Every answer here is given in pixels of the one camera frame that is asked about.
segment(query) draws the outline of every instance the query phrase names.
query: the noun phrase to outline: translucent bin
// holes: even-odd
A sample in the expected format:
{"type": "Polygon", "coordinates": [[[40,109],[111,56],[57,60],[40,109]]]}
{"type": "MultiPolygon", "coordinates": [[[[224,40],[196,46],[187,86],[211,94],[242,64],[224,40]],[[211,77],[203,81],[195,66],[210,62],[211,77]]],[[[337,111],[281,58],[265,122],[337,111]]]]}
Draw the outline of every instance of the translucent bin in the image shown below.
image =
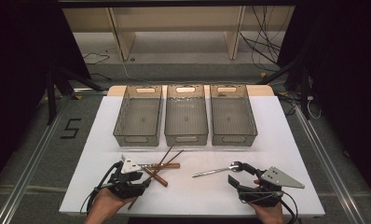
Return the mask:
{"type": "Polygon", "coordinates": [[[168,146],[205,146],[208,121],[203,85],[169,85],[165,137],[168,146]]]}
{"type": "Polygon", "coordinates": [[[245,85],[211,85],[214,146],[249,147],[258,132],[245,85]]]}
{"type": "Polygon", "coordinates": [[[113,135],[122,147],[159,144],[161,86],[128,86],[113,135]]]}

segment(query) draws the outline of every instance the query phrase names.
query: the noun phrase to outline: chopstick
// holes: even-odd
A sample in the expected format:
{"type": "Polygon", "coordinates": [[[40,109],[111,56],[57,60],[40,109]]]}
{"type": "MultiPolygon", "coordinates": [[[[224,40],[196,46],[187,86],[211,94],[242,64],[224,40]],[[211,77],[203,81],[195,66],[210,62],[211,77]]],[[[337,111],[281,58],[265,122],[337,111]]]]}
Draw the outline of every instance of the chopstick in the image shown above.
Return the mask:
{"type": "MultiPolygon", "coordinates": [[[[182,149],[181,151],[179,151],[174,157],[172,157],[168,162],[166,162],[165,164],[161,165],[163,160],[165,160],[165,157],[168,155],[169,151],[172,149],[173,146],[171,146],[171,148],[169,148],[168,152],[166,152],[165,156],[162,158],[161,162],[159,163],[159,168],[157,168],[157,170],[155,170],[155,172],[149,176],[147,179],[151,179],[153,177],[153,175],[156,175],[159,171],[161,171],[163,168],[165,168],[165,166],[167,166],[171,161],[173,161],[176,157],[178,157],[180,155],[180,153],[182,153],[184,150],[182,149]]],[[[128,210],[130,210],[133,205],[136,203],[136,200],[138,199],[139,197],[136,197],[130,204],[130,206],[128,206],[128,210]]]]}

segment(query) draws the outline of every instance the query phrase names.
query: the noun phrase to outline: white table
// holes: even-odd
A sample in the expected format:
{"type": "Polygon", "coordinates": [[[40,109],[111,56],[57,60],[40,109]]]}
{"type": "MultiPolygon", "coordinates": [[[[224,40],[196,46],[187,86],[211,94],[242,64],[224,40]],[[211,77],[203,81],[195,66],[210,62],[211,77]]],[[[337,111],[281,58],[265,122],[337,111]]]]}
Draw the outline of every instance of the white table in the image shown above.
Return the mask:
{"type": "MultiPolygon", "coordinates": [[[[206,95],[206,100],[210,130],[209,95],[206,95]]],[[[61,213],[78,214],[86,197],[99,184],[107,170],[121,159],[121,155],[129,156],[138,163],[154,163],[159,162],[168,150],[163,132],[165,119],[162,119],[158,147],[134,149],[119,146],[113,136],[113,130],[121,102],[122,97],[119,96],[103,98],[63,199],[61,213]]],[[[260,170],[276,166],[303,183],[304,189],[283,188],[283,190],[295,199],[300,217],[323,216],[323,207],[299,154],[279,100],[275,96],[251,96],[250,102],[258,130],[258,136],[251,147],[213,147],[211,134],[205,147],[174,147],[167,158],[184,149],[185,152],[173,161],[180,162],[181,169],[159,172],[159,175],[169,182],[169,186],[164,188],[153,179],[150,187],[132,209],[128,210],[128,206],[124,206],[119,210],[119,214],[130,217],[254,216],[254,210],[249,205],[241,203],[237,191],[227,183],[227,176],[232,175],[242,185],[249,187],[255,187],[253,184],[255,176],[246,172],[227,171],[199,178],[191,177],[194,173],[223,168],[233,161],[242,161],[260,170]]],[[[165,118],[165,109],[162,110],[162,117],[165,118]]],[[[148,175],[144,174],[142,179],[135,183],[140,183],[147,177],[148,175]]],[[[295,211],[295,206],[288,196],[283,196],[283,200],[295,211]]],[[[289,216],[286,209],[283,208],[283,212],[289,216]]]]}

